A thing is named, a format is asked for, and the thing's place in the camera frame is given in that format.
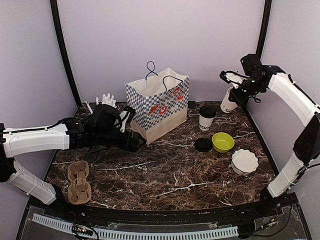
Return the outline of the white paper coffee cup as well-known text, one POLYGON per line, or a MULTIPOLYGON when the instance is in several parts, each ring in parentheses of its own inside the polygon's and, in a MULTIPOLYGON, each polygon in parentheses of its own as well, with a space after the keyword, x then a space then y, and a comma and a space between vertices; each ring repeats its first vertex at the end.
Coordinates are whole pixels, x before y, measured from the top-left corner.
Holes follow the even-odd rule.
POLYGON ((212 125, 213 118, 205 118, 199 114, 199 128, 202 131, 208 131, 210 126, 212 125))

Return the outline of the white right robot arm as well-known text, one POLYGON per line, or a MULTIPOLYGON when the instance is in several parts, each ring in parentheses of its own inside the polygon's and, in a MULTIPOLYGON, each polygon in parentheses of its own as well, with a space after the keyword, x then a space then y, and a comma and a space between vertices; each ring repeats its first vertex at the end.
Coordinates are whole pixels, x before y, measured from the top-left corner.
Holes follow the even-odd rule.
POLYGON ((255 213, 266 217, 274 210, 279 197, 296 185, 311 163, 320 155, 320 106, 297 86, 284 70, 276 65, 259 65, 245 76, 228 70, 221 78, 233 85, 229 100, 244 105, 249 98, 270 90, 291 110, 301 125, 295 131, 297 139, 292 154, 275 179, 260 193, 255 213))

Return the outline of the black coffee cup lid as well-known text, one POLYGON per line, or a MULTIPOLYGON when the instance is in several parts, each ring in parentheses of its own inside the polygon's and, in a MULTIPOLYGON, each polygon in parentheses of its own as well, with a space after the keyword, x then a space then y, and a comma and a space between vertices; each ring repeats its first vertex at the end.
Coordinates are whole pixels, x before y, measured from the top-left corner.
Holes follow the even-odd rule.
POLYGON ((216 116, 216 110, 209 105, 204 105, 199 109, 199 115, 204 118, 214 118, 216 116))

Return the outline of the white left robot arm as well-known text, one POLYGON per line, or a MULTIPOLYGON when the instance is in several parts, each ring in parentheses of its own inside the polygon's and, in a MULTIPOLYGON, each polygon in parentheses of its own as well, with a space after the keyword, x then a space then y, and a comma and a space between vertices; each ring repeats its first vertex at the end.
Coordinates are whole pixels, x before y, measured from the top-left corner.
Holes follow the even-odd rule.
POLYGON ((92 126, 76 118, 65 118, 50 126, 5 128, 0 125, 0 181, 51 205, 60 218, 67 218, 70 206, 58 188, 38 178, 15 160, 16 156, 48 150, 75 150, 95 146, 117 147, 137 152, 146 140, 135 131, 110 126, 92 126))

